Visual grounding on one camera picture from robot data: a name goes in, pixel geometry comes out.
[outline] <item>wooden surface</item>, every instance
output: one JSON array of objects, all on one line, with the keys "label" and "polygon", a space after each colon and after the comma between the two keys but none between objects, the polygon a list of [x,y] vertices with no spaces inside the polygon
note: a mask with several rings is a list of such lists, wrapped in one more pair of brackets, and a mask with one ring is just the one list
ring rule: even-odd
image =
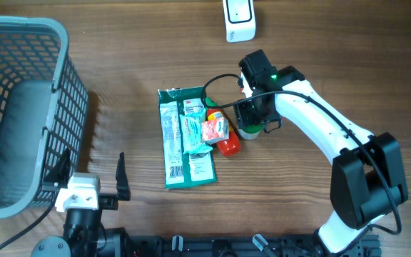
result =
[{"label": "wooden surface", "polygon": [[[411,256],[411,1],[259,1],[252,41],[225,41],[220,2],[0,7],[0,14],[49,16],[69,32],[69,53],[88,89],[90,109],[80,170],[114,191],[118,153],[126,154],[131,202],[105,211],[107,228],[130,235],[252,236],[312,233],[332,212],[330,164],[290,122],[243,142],[226,159],[215,152],[218,182],[164,189],[157,89],[201,86],[264,49],[278,68],[294,65],[315,90],[358,125],[390,131],[400,142],[410,200],[399,207],[404,230],[382,235],[385,256]],[[243,96],[232,79],[208,92],[218,103]],[[0,220],[0,243],[42,209]],[[62,233],[52,211],[1,256],[27,256],[36,242]],[[394,227],[392,216],[382,220]]]}]

